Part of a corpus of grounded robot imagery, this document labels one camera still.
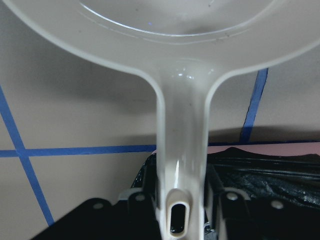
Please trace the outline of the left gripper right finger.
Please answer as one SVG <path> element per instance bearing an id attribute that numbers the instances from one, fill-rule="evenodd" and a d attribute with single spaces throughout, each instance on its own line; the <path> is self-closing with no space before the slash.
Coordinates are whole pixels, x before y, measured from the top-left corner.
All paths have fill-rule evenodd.
<path id="1" fill-rule="evenodd" d="M 209 166 L 209 223 L 218 240 L 318 240 L 320 211 L 274 197 L 227 189 Z"/>

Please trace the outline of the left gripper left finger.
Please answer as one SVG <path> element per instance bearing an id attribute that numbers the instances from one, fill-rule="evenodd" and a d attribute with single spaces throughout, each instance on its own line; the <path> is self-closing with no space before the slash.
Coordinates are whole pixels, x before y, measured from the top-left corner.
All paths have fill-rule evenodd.
<path id="1" fill-rule="evenodd" d="M 35 240 L 158 240 L 160 227 L 150 194 L 135 188 L 112 205 L 91 198 L 34 236 Z"/>

